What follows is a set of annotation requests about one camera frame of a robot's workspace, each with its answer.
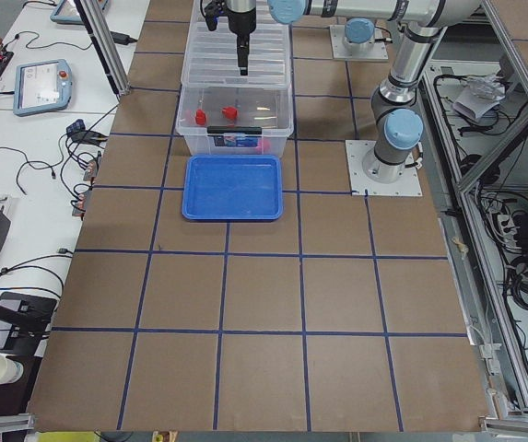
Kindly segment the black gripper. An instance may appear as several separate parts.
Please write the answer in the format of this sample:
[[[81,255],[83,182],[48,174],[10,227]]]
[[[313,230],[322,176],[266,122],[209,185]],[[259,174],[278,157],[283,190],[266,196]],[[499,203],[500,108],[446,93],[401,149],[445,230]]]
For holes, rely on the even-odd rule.
[[[225,2],[212,0],[205,5],[204,1],[201,0],[199,6],[207,29],[215,31],[218,20],[225,16]],[[256,1],[227,0],[226,8],[229,30],[238,35],[236,48],[240,75],[246,76],[249,69],[250,34],[256,29]]]

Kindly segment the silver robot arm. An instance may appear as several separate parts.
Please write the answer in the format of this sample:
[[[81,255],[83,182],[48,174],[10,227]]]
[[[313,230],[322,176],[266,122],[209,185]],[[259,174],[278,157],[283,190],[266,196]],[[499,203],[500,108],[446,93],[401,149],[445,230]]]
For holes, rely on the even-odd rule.
[[[376,31],[387,33],[386,37],[377,38]],[[392,43],[392,34],[389,30],[378,27],[376,23],[368,18],[351,17],[344,27],[344,39],[349,45],[374,44],[375,42]]]
[[[479,7],[478,1],[269,1],[271,17],[289,25],[304,16],[363,17],[406,24],[389,74],[371,98],[379,133],[362,160],[371,180],[396,182],[411,150],[423,134],[421,118],[410,109],[417,84],[440,44],[446,28],[462,22]]]

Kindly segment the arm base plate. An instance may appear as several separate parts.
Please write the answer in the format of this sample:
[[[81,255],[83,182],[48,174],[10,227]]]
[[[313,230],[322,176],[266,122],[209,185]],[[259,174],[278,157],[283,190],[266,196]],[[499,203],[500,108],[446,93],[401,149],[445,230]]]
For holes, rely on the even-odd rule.
[[[390,166],[379,161],[373,140],[346,140],[346,160],[353,195],[422,197],[417,166],[412,154],[404,164]]]
[[[372,39],[355,43],[346,38],[345,28],[345,25],[331,25],[329,27],[333,58],[335,60],[380,63],[388,61],[387,46],[384,41],[380,41],[382,32],[379,29],[375,29]]]

